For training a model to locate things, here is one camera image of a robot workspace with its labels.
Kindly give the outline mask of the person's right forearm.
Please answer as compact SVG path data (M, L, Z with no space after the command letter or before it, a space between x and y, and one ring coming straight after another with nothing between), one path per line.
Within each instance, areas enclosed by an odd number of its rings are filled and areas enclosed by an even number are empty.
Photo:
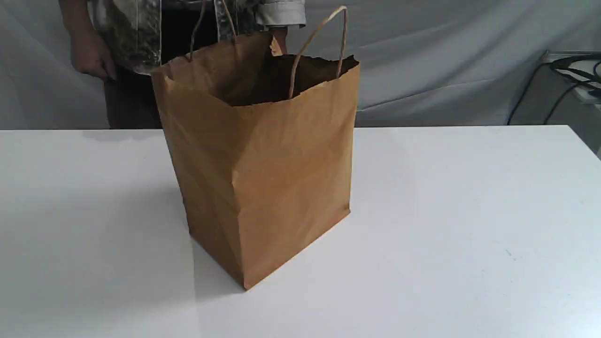
M69 35L96 32L90 17L87 0L59 0L62 21Z

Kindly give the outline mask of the person's right hand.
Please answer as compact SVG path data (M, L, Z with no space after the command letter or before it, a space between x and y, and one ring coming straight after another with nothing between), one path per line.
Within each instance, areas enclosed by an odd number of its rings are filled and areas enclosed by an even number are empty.
M103 81L117 79L111 51L96 30L71 32L69 41L71 64L76 71Z

